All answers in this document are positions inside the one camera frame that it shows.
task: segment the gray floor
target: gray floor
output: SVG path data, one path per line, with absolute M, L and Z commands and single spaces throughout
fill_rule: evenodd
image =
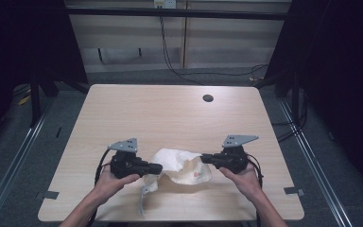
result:
M 105 66 L 91 56 L 88 58 L 91 58 L 89 62 L 95 61 L 90 65 L 96 64 L 96 68 L 101 67 L 102 69 Z M 161 69 L 164 66 L 163 64 L 159 68 L 155 66 L 145 71 L 140 69 L 132 71 L 132 68 L 135 69 L 134 66 L 134 63 L 131 63 L 128 66 L 129 68 L 123 65 L 122 67 L 125 67 L 125 70 L 121 70 L 121 72 L 113 72 L 112 70 L 103 72 L 100 70 L 100 72 L 89 73 L 88 77 L 91 84 L 198 85 L 195 82 L 183 79 L 187 78 L 204 85 L 250 86 L 263 76 L 266 69 L 263 68 L 262 71 L 256 72 L 254 74 L 255 80 L 252 80 L 250 74 L 244 76 L 220 75 L 242 74 L 249 72 L 250 68 L 181 69 L 178 72 L 212 72 L 212 74 L 196 74 L 182 76 L 181 78 L 167 69 Z M 53 100 L 53 106 L 46 116 L 44 125 L 0 210 L 0 226 L 58 225 L 58 223 L 43 223 L 38 220 L 37 214 L 42 201 L 35 199 L 35 195 L 39 191 L 47 190 L 86 97 L 86 95 L 74 91 L 65 84 L 59 83 L 58 87 L 60 93 Z M 260 94 L 271 122 L 286 122 L 281 110 L 280 100 L 273 94 L 273 87 L 269 86 L 261 89 Z M 14 98 L 11 109 L 0 127 L 0 180 L 5 175 L 11 160 L 29 130 L 30 102 L 28 101 L 25 105 L 19 106 L 17 102 L 20 98 L 20 96 Z M 283 135 L 289 130 L 288 125 L 274 126 L 277 136 Z M 327 127 L 311 105 L 308 106 L 308 119 L 302 130 L 329 182 L 344 205 L 353 226 L 363 226 L 363 177 L 347 160 L 344 150 L 330 140 Z M 290 226 L 338 226 L 337 220 L 331 212 L 330 206 L 294 136 L 280 143 L 280 146 L 294 184 L 305 191 L 305 195 L 301 197 L 305 217 L 302 220 L 289 221 L 288 224 Z M 107 224 L 97 222 L 95 226 L 107 226 Z

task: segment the forearm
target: forearm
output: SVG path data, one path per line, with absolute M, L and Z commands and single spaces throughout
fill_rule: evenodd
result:
M 262 190 L 258 191 L 253 198 L 250 198 L 250 200 L 258 212 L 263 226 L 287 226 L 285 221 L 268 199 L 267 195 Z
M 86 226 L 95 210 L 100 205 L 100 199 L 90 192 L 70 215 L 64 220 L 60 227 Z

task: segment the black wire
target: black wire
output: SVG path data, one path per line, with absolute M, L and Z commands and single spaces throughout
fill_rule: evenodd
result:
M 240 76 L 246 76 L 246 75 L 249 75 L 249 74 L 252 74 L 253 75 L 254 72 L 260 70 L 263 67 L 268 66 L 268 64 L 258 64 L 258 65 L 254 65 L 249 72 L 240 73 L 240 74 L 215 73 L 215 72 L 207 72 L 207 73 L 200 73 L 200 72 L 197 72 L 197 73 L 180 73 L 180 72 L 176 72 L 176 70 L 172 66 L 172 63 L 171 63 L 171 60 L 170 60 L 170 57 L 169 57 L 169 54 L 168 54 L 168 51 L 167 51 L 166 38 L 165 38 L 165 35 L 164 35 L 164 18 L 163 17 L 160 17 L 160 21 L 161 21 L 161 32 L 162 32 L 164 62 L 166 64 L 167 68 L 172 73 L 174 73 L 176 76 L 178 76 L 180 79 L 184 79 L 184 80 L 187 80 L 187 81 L 190 81 L 190 82 L 194 82 L 194 83 L 199 84 L 199 85 L 205 85 L 205 84 L 203 84 L 201 82 L 198 82 L 198 81 L 195 81 L 193 79 L 184 78 L 183 76 L 191 76 L 191 75 L 221 75 L 221 76 L 240 77 Z
M 259 165 L 258 160 L 254 156 L 252 156 L 250 154 L 249 154 L 249 156 L 251 158 L 253 158 L 256 162 L 256 164 L 255 164 L 252 160 L 249 159 L 249 163 L 251 163 L 257 171 L 258 183 L 259 183 L 259 186 L 262 188 L 264 175 L 262 175 L 261 166 Z M 259 216 L 258 211 L 256 211 L 256 222 L 257 222 L 257 227 L 261 227 L 261 217 Z
M 293 129 L 293 131 L 289 131 L 289 132 L 287 132 L 285 134 L 282 134 L 282 135 L 278 136 L 278 142 L 279 143 L 282 143 L 286 139 L 290 138 L 292 135 L 297 134 L 305 126 L 305 123 L 306 123 L 306 120 L 307 120 L 307 112 L 308 112 L 308 107 L 307 107 L 308 97 L 306 96 L 306 93 L 304 93 L 303 96 L 304 96 L 304 99 L 303 99 L 303 104 L 302 104 L 302 116 L 301 116 L 300 126 L 297 129 Z
M 109 165 L 109 164 L 102 165 L 102 164 L 103 164 L 103 162 L 104 162 L 104 160 L 105 160 L 105 157 L 107 156 L 107 154 L 108 154 L 108 152 L 109 152 L 109 151 L 110 151 L 109 149 L 105 150 L 104 154 L 102 155 L 101 161 L 99 161 L 99 165 L 98 165 L 98 167 L 96 168 L 94 185 L 96 185 L 96 183 L 97 183 L 97 182 L 98 182 L 98 180 L 99 180 L 99 177 L 101 176 L 102 167 L 103 167 L 103 166 L 106 166 L 106 165 Z M 96 209 L 96 210 L 94 211 L 94 213 L 91 215 L 91 218 L 90 218 L 90 220 L 89 220 L 89 221 L 88 221 L 88 223 L 87 223 L 87 227 L 91 227 L 91 226 L 93 225 L 93 223 L 94 223 L 94 221 L 95 221 L 95 217 L 96 217 L 96 212 L 97 212 L 97 211 L 98 211 L 98 210 Z
M 15 91 L 13 91 L 13 96 L 18 96 L 19 94 L 23 93 L 26 89 L 28 89 L 29 83 L 22 86 L 19 89 L 16 89 Z

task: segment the wrist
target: wrist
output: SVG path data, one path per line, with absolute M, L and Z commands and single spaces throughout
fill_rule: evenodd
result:
M 101 193 L 94 189 L 86 196 L 85 199 L 88 202 L 89 206 L 94 207 L 95 209 L 107 201 L 102 198 Z

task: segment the wooden table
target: wooden table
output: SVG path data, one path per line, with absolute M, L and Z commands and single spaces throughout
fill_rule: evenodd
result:
M 212 102 L 204 95 L 214 97 Z M 161 148 L 200 153 L 222 151 L 228 134 L 258 135 L 244 145 L 262 167 L 264 190 L 284 219 L 303 218 L 294 186 L 255 88 L 220 86 L 94 85 L 60 160 L 39 212 L 42 221 L 61 221 L 94 187 L 96 166 L 109 144 L 138 139 L 137 156 L 149 161 Z M 108 161 L 114 152 L 107 156 Z M 253 205 L 234 184 L 211 166 L 213 179 L 198 185 L 179 185 L 166 176 L 159 190 L 145 197 L 145 214 L 138 210 L 140 179 L 126 185 L 98 209 L 97 220 L 184 221 L 255 219 Z

